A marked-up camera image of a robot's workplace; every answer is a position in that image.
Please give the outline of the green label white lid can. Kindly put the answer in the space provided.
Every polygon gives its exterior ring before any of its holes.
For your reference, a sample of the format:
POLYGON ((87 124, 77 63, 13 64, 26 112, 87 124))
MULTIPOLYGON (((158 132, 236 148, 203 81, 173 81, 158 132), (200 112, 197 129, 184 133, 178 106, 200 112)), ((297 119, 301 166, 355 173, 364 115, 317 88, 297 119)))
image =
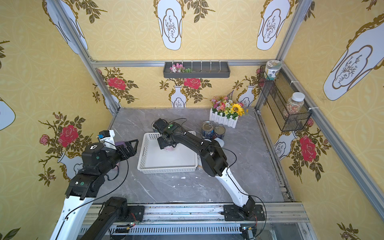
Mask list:
POLYGON ((220 138, 215 138, 214 141, 218 142, 221 148, 225 145, 225 142, 220 138))

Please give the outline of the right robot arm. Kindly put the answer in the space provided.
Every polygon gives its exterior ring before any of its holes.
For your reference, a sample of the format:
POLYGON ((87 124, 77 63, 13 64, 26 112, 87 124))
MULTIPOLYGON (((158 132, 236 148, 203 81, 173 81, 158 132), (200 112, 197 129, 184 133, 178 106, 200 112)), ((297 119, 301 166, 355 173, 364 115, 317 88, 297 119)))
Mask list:
POLYGON ((152 127, 161 135, 159 146, 162 149, 184 145, 200 157, 203 170, 223 185, 233 201, 233 205, 224 207, 222 212, 227 221, 267 220, 265 205, 256 204, 254 200, 256 196, 249 195, 243 190, 233 176, 227 156, 217 141, 204 140, 185 130, 181 124, 174 121, 168 123, 161 118, 154 121, 152 127))

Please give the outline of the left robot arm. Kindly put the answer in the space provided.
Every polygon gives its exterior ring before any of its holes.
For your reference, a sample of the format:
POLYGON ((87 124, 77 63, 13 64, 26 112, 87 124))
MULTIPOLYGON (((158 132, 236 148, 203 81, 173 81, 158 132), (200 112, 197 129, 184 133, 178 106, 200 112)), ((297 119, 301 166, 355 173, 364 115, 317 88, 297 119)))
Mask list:
MULTIPOLYGON (((121 161, 127 161, 137 153, 138 140, 115 146, 109 143, 92 143, 82 153, 84 167, 71 179, 66 190, 62 213, 51 236, 52 240, 77 239, 83 221, 92 203, 98 200, 98 192, 109 171, 121 161)), ((144 207, 130 207, 125 198, 110 197, 98 218, 84 233, 84 240, 101 240, 115 222, 141 221, 144 207)))

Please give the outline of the white perforated plastic basket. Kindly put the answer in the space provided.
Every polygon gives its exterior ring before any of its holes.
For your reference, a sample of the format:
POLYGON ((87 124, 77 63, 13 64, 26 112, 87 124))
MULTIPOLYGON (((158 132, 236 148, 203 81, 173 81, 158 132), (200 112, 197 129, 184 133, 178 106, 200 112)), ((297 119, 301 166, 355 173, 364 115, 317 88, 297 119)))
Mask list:
POLYGON ((161 150, 157 141, 159 133, 146 133, 139 156, 137 169, 143 174, 194 172, 198 155, 182 144, 172 152, 161 150))

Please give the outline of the purple pink silicone spatula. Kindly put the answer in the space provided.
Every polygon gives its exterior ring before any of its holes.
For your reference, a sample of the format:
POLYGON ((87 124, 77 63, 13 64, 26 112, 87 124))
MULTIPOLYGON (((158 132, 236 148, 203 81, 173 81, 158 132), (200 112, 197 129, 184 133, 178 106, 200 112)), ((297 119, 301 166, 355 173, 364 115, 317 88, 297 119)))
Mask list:
POLYGON ((125 149, 127 146, 124 141, 115 142, 116 149, 125 149))

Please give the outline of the tall blue nutrition label can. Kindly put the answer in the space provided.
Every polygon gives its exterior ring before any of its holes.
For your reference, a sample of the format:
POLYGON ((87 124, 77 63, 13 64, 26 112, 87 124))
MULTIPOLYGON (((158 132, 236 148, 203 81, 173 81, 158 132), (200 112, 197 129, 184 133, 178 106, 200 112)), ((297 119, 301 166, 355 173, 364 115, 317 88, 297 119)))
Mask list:
POLYGON ((202 136, 204 139, 211 140, 214 135, 214 124, 210 121, 205 121, 201 126, 202 136))

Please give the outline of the dark blue tomato can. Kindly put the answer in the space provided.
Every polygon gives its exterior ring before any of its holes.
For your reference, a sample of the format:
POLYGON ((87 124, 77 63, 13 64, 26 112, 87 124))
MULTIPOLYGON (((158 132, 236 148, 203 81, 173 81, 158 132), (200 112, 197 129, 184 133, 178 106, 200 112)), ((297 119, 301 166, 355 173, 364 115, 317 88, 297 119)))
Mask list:
POLYGON ((226 129, 224 126, 221 126, 221 125, 215 126, 213 138, 214 139, 219 138, 219 139, 223 140, 225 133, 226 133, 226 129))

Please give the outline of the white picket fence flower planter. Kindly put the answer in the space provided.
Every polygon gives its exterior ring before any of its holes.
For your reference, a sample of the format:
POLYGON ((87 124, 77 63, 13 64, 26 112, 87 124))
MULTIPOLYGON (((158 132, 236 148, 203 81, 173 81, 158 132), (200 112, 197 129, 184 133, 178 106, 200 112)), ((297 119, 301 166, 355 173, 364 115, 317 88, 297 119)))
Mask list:
POLYGON ((229 97, 214 97, 211 103, 209 121, 227 127, 235 128, 239 117, 248 113, 244 104, 234 102, 229 97))

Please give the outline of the pink flowers in shelf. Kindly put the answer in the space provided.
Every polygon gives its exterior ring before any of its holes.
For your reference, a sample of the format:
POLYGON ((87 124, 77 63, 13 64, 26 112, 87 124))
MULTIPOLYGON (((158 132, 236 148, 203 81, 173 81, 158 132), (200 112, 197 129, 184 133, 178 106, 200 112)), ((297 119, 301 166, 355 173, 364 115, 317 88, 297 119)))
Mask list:
POLYGON ((176 63, 170 67, 172 73, 192 73, 191 68, 185 68, 182 64, 176 63))

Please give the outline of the green label jar white lid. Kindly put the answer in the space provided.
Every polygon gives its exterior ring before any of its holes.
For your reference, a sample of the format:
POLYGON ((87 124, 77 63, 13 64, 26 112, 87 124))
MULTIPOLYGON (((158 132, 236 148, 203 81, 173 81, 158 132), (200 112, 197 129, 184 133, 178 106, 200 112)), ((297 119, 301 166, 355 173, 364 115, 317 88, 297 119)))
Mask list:
POLYGON ((270 81, 275 80, 275 78, 280 73, 282 68, 282 62, 278 60, 269 60, 266 62, 264 78, 270 81))

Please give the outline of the clear jar white lid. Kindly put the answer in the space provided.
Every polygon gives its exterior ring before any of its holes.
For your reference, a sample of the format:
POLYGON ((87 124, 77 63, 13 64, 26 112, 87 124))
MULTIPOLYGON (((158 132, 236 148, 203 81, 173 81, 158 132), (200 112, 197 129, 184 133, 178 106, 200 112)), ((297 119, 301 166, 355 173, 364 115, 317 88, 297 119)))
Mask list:
POLYGON ((295 115, 300 112, 301 107, 304 105, 305 95, 301 92, 295 92, 287 100, 284 116, 288 118, 290 115, 295 115))

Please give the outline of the grey wall shelf tray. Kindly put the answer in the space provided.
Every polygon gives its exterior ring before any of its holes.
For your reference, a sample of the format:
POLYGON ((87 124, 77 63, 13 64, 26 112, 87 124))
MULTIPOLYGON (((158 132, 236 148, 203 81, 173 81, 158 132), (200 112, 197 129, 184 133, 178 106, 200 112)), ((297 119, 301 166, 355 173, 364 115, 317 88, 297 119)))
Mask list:
POLYGON ((231 69, 225 61, 172 61, 165 62, 163 68, 164 78, 188 79, 188 78, 229 78, 231 69), (192 73, 172 73, 170 67, 176 63, 182 64, 185 68, 191 68, 192 73))

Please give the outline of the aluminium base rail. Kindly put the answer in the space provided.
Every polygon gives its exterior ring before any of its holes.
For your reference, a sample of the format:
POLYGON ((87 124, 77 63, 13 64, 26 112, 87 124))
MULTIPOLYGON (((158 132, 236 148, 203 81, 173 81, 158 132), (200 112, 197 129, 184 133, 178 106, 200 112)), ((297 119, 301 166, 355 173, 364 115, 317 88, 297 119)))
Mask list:
POLYGON ((242 219, 230 203, 129 204, 130 216, 117 220, 100 240, 131 236, 230 235, 244 240, 315 240, 301 203, 257 203, 242 219))

